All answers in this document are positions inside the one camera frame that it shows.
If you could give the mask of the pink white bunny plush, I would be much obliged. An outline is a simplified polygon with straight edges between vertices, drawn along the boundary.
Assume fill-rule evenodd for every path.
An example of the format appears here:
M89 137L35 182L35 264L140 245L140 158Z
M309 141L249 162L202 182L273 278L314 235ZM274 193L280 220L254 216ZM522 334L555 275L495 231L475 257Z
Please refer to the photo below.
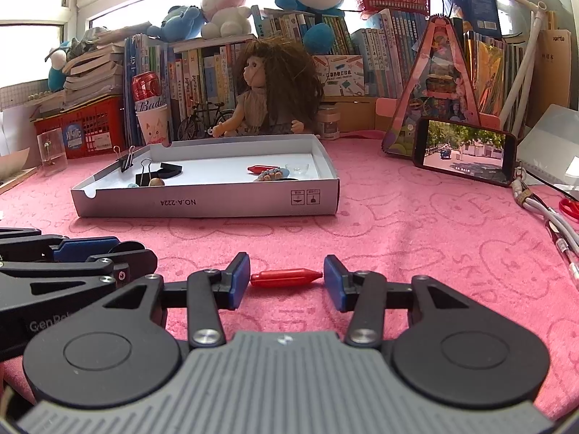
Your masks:
M251 33L248 22L251 10L246 0L202 0L201 12L205 19L200 29L203 39L215 39Z

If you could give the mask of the pink bunny table cloth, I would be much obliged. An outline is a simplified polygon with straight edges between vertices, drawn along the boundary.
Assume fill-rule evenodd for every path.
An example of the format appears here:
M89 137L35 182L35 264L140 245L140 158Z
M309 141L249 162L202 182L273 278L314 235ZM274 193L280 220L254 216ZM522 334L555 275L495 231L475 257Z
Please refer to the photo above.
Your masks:
M6 192L2 222L138 241L157 255L168 280L222 268L240 251L256 272L318 269L332 254L391 281L430 275L538 334L551 362L537 406L554 418L575 409L578 292L543 223L507 188L419 170L385 156L376 140L342 138L326 149L341 180L339 210L330 217L80 218L70 191L106 165L94 157Z

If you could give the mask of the red plastic clip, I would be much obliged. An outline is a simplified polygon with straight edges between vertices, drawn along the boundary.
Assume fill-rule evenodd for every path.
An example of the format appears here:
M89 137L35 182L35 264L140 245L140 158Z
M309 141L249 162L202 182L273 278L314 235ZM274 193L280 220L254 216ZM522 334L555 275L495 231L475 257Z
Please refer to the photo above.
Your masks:
M259 175L264 173L267 170L274 170L276 166L268 166L268 165L253 165L247 168L247 170L251 174Z
M307 268L270 269L251 275L250 283L257 288L303 287L320 279L321 271Z

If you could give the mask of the pink triangular toy house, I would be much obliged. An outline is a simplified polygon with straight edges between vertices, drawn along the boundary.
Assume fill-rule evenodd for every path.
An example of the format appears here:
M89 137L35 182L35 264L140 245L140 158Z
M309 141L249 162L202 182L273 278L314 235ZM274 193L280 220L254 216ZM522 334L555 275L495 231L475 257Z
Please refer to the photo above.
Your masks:
M481 120L461 46L450 19L429 19L409 80L393 114L382 150L410 157L422 118L475 125Z

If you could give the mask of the white cat paper cup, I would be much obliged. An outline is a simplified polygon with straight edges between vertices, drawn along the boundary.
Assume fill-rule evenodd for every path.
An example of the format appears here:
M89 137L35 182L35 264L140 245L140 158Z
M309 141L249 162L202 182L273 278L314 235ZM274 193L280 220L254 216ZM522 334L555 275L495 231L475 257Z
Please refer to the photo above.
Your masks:
M150 97L135 103L136 116L144 141L149 144L170 144L169 110L161 97Z

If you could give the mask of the miniature black bicycle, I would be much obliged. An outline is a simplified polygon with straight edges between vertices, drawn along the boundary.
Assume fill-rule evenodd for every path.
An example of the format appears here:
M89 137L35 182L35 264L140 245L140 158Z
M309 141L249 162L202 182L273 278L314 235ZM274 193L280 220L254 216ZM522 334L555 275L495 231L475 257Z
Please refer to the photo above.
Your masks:
M185 141L211 137L213 127L231 116L233 109L226 108L224 103L197 103L191 115L179 124L177 138Z

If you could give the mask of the smartphone with lit screen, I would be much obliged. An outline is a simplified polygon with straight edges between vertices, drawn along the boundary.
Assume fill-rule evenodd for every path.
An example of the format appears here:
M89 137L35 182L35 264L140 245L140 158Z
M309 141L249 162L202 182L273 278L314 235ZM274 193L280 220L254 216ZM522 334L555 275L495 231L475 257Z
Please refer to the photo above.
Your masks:
M506 187L514 178L516 147L508 132L426 118L416 123L412 160L421 169Z

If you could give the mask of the brown-haired doll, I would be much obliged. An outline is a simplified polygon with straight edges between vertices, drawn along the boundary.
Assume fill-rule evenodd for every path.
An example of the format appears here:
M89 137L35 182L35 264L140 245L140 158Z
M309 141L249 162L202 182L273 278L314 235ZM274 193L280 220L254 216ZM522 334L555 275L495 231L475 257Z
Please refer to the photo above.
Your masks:
M249 40L237 60L237 105L212 136L316 134L323 98L312 57L282 38Z

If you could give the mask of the blue elephant plush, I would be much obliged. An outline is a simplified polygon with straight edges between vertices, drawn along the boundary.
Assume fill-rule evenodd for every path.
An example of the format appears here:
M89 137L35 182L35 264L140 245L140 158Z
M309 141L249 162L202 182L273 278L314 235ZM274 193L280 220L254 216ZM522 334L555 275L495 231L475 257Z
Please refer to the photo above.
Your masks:
M149 37L173 43L199 36L204 17L196 6L173 6L161 22L161 26L149 26Z

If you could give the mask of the white spiral notebook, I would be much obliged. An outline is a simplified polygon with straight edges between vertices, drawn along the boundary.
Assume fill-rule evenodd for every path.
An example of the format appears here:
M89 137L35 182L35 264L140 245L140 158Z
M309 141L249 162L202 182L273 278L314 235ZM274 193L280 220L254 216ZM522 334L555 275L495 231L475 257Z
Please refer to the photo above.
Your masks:
M578 199L578 112L551 104L517 147L528 174Z

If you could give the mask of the clear glass dish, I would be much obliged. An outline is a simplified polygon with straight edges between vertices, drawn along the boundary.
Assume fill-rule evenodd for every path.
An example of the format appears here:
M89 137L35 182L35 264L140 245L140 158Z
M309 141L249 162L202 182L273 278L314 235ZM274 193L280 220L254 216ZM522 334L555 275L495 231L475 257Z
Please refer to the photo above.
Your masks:
M293 178L307 177L309 171L308 163L287 163L288 176Z

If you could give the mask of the black round lid in tray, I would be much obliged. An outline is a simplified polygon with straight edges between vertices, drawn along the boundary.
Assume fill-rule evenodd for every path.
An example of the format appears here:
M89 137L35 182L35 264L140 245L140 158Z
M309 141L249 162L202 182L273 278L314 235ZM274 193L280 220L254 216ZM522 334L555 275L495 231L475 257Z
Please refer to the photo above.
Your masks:
M168 179L175 177L182 173L181 165L174 165L173 163L160 163L158 170L153 170L150 173L151 178Z

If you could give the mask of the red scissors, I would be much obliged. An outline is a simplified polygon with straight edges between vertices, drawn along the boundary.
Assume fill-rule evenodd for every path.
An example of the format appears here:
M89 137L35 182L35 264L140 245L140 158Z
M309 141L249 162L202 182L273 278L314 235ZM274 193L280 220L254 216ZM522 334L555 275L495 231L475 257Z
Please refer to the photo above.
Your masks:
M558 203L561 212L571 217L574 221L579 221L579 202L574 199L562 198Z

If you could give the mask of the red beer can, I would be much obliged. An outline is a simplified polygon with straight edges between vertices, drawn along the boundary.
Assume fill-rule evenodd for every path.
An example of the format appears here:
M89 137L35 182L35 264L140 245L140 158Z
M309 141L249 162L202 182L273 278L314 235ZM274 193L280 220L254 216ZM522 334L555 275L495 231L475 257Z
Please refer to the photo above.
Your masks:
M162 94L159 77L155 72L139 73L131 80L131 92L135 101L142 101Z

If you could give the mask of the small glass jar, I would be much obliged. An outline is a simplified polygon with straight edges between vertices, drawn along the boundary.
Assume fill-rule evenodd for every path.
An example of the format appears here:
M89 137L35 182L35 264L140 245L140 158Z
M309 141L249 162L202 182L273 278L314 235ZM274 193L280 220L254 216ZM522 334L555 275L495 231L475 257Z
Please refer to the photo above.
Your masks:
M341 112L335 105L321 105L316 115L318 134L322 139L339 138L339 121Z

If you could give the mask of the black binder clip in tray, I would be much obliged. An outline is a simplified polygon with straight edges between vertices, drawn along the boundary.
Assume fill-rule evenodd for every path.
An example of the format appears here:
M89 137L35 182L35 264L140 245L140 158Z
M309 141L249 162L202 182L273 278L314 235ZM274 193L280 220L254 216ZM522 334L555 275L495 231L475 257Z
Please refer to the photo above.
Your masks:
M139 187L146 187L149 185L151 181L151 170L150 170L151 163L152 160L150 160L149 158L145 158L140 162L141 164L140 174L137 174L135 176L135 183Z

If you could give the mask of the colourful beaded hair clip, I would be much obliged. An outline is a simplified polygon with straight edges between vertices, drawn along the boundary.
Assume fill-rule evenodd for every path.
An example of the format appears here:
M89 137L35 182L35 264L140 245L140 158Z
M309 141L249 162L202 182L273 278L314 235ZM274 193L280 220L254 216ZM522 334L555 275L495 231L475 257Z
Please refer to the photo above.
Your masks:
M290 172L283 167L271 167L270 169L261 171L256 178L256 181L278 181L288 179Z

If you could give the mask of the stack of books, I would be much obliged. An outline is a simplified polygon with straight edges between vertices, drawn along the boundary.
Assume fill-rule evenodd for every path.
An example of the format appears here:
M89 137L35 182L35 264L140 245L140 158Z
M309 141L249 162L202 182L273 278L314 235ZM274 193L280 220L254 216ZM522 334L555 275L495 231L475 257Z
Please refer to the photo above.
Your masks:
M66 63L63 74L66 107L120 94L124 86L124 44L110 43L85 52Z

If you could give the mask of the red plastic crate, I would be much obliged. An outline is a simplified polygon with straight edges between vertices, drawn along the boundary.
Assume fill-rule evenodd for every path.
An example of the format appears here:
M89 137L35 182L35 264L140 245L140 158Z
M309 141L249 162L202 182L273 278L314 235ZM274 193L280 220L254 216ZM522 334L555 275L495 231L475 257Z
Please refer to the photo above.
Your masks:
M32 122L37 134L60 128L69 159L124 150L124 105L120 95L101 97L92 102L45 116Z

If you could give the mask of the white cardboard box tray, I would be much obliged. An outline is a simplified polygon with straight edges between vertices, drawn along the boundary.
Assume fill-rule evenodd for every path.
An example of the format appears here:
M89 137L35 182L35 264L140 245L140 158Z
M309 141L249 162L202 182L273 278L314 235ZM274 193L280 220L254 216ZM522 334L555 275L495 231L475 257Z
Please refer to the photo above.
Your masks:
M164 186L128 188L140 162L182 166ZM307 177L256 181L247 168L308 163ZM332 216L339 206L339 177L313 135L260 135L153 144L137 150L132 167L112 163L77 184L73 204L81 217L292 217Z

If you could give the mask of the wooden bead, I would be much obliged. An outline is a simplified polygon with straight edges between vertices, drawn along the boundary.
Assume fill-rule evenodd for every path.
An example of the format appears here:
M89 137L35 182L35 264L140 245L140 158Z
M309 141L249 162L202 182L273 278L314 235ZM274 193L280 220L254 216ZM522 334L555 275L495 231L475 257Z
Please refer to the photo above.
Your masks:
M148 186L149 187L159 187L159 186L164 186L165 182L163 181L162 178L159 177L153 177L150 179Z

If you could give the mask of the black binder clip on rim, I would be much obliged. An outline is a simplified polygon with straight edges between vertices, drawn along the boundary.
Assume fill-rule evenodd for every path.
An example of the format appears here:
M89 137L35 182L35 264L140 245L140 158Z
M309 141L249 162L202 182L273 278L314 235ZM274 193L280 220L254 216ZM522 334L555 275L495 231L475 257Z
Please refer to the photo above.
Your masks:
M132 167L132 161L134 160L135 146L131 145L128 147L126 152L122 152L118 145L113 147L113 151L116 155L116 163L122 173L129 170Z

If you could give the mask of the clear acrylic block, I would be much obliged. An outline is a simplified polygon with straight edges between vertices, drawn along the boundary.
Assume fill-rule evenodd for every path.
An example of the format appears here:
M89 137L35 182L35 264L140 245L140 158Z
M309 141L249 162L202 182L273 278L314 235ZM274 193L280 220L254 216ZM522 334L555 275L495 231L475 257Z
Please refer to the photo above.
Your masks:
M66 170L68 160L62 130L57 127L37 135L42 173L45 177Z

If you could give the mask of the blue white penguin plush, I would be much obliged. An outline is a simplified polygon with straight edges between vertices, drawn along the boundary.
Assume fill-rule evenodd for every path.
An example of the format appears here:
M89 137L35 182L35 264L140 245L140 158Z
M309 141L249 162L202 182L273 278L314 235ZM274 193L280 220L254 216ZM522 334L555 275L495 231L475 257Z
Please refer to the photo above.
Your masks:
M68 40L61 43L58 47L52 48L44 61L51 64L48 76L47 87L50 92L57 92L63 89L66 76L64 74L65 66L71 60L71 50L73 42Z

